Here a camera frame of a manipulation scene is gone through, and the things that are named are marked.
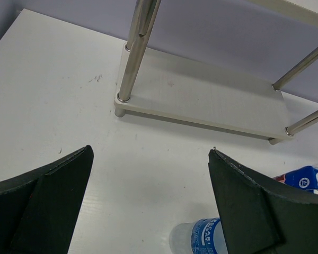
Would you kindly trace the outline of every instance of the bottom shelf board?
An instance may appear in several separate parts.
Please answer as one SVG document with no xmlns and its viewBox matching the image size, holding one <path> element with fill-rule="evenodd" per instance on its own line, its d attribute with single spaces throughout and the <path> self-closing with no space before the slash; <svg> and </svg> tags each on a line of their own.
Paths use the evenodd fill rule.
<svg viewBox="0 0 318 254">
<path fill-rule="evenodd" d="M 123 48 L 117 91 L 129 52 Z M 291 139 L 281 92 L 248 74 L 146 49 L 131 98 L 117 108 L 217 128 Z"/>
</svg>

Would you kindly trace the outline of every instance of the white circular logo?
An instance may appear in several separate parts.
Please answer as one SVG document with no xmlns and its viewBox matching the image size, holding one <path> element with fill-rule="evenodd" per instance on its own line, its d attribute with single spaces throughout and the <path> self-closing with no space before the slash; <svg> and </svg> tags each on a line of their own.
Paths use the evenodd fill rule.
<svg viewBox="0 0 318 254">
<path fill-rule="evenodd" d="M 299 187 L 302 189 L 305 189 L 306 187 L 308 187 L 310 185 L 310 180 L 306 177 L 300 179 L 299 181 Z"/>
</svg>

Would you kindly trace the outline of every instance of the shelf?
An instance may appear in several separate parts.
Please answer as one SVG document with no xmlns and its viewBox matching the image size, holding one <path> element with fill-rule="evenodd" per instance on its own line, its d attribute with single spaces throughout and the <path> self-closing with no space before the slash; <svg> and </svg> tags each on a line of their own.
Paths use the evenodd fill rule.
<svg viewBox="0 0 318 254">
<path fill-rule="evenodd" d="M 318 0 L 247 0 L 318 28 Z"/>
<path fill-rule="evenodd" d="M 129 56 L 123 50 L 117 91 Z M 253 76 L 146 49 L 131 99 L 118 108 L 266 138 L 290 139 L 281 92 Z"/>
</svg>

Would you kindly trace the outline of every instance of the blue bottle label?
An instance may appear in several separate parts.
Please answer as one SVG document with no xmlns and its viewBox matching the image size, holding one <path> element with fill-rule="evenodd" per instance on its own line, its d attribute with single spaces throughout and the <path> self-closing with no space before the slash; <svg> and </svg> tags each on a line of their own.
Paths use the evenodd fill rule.
<svg viewBox="0 0 318 254">
<path fill-rule="evenodd" d="M 202 219 L 192 230 L 191 246 L 193 254 L 219 254 L 214 245 L 215 228 L 219 218 Z"/>
</svg>

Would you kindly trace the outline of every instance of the shelf leg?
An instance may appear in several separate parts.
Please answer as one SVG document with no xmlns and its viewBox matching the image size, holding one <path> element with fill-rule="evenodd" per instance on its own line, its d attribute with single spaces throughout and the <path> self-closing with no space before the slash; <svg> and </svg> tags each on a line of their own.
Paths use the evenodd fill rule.
<svg viewBox="0 0 318 254">
<path fill-rule="evenodd" d="M 318 60 L 318 47 L 308 54 L 302 61 L 300 61 L 295 67 L 293 67 L 288 73 L 282 76 L 277 82 L 272 84 L 274 90 L 279 91 L 286 85 L 291 79 L 296 77 L 299 73 L 305 70 L 308 66 Z"/>
<path fill-rule="evenodd" d="M 318 122 L 318 110 L 316 112 L 312 113 L 311 115 L 308 115 L 304 119 L 301 119 L 300 121 L 292 124 L 291 126 L 286 127 L 285 132 L 290 137 L 293 137 L 299 131 L 306 129 L 317 122 Z M 280 141 L 281 140 L 279 140 L 279 139 L 269 139 L 269 142 L 272 145 L 278 144 Z"/>
<path fill-rule="evenodd" d="M 122 103 L 127 103 L 130 100 L 160 2 L 161 0 L 137 1 L 126 45 L 126 48 L 130 50 L 130 54 L 117 96 L 117 99 Z"/>
</svg>

